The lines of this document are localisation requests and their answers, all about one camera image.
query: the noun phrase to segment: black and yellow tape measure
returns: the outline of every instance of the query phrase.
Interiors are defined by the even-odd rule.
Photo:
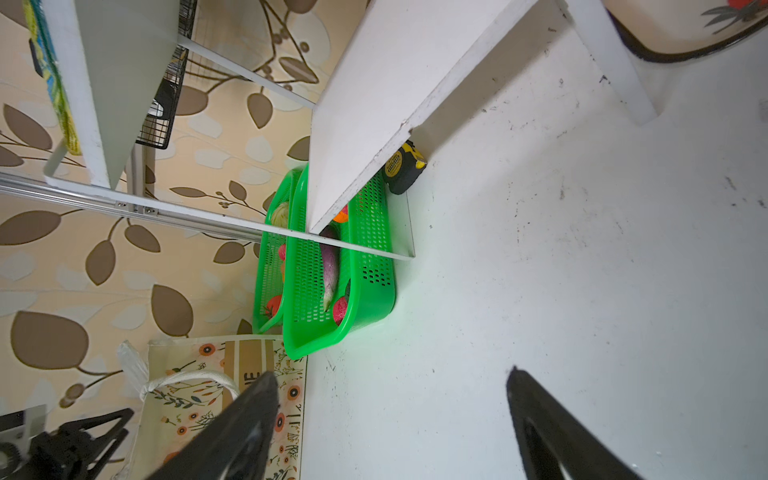
[[[389,191],[400,195],[408,190],[426,166],[424,155],[416,150],[413,142],[406,141],[384,164],[384,181],[389,185]]]

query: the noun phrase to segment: black wire basket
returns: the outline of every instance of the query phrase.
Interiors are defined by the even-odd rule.
[[[197,0],[181,0],[179,5],[179,35],[192,38],[196,7]],[[174,56],[170,60],[168,68],[165,69],[165,75],[163,75],[160,87],[154,96],[152,106],[144,119],[144,124],[141,125],[141,131],[136,139],[137,144],[160,150],[168,148],[170,131],[174,127],[176,107],[181,96],[181,84],[184,81],[188,52],[186,48],[176,47]]]

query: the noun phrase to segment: leaf patterned wallpaper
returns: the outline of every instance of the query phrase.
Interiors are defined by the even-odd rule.
[[[316,101],[366,0],[199,0],[195,39]],[[61,139],[35,73],[21,2],[0,0],[0,170],[42,179]],[[167,150],[145,171],[171,202],[263,220],[309,154],[311,112],[195,55]],[[57,176],[87,182],[81,157]],[[124,190],[124,182],[118,188]],[[250,333],[258,245],[0,196],[0,414],[45,404],[47,428],[141,408],[124,340]],[[120,467],[137,428],[99,478]]]

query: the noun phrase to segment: wall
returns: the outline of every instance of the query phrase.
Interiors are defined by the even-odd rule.
[[[41,179],[44,159],[61,134],[31,62],[20,4],[0,2],[0,169]],[[260,72],[269,68],[276,81],[316,100],[366,3],[309,0],[291,5],[289,12],[284,2],[200,0],[195,38],[239,55],[245,65],[261,59],[264,45],[267,51],[275,45],[275,58],[260,62]],[[254,8],[257,13],[269,10],[272,26],[284,22],[286,27],[276,29],[278,36],[264,45],[249,44],[250,49],[237,44],[239,35],[213,35],[255,35],[264,25],[231,26],[240,19],[236,14],[253,14]],[[281,63],[281,58],[304,62]],[[147,189],[163,200],[262,220],[283,175],[306,163],[310,111],[212,68],[196,56],[187,64],[172,141],[157,152]],[[57,175],[88,181],[81,158],[70,156],[65,163]],[[186,190],[174,192],[177,187]],[[196,191],[190,194],[189,189]],[[51,430],[124,407],[138,412],[137,393],[119,372],[118,344],[127,339],[144,352],[149,340],[169,335],[249,332],[257,252],[253,243],[2,196],[0,341],[5,348],[0,349],[0,382],[5,388],[0,415],[45,404]],[[12,330],[15,339],[27,340],[12,343]],[[81,396],[75,393],[78,387],[71,388],[77,384],[86,387]],[[126,454],[137,422],[138,415],[114,459]],[[119,462],[108,465],[100,478],[118,468]]]
[[[644,72],[637,127],[553,3],[414,131],[416,258],[313,355],[305,472],[524,478],[516,365],[642,478],[765,478],[768,30]]]

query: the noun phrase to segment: purple eggplant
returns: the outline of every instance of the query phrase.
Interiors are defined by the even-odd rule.
[[[339,239],[336,228],[328,225],[320,232],[321,237]],[[336,292],[336,285],[339,284],[339,248],[333,245],[320,244],[320,256],[323,258],[323,311],[328,311],[333,300],[333,294]]]

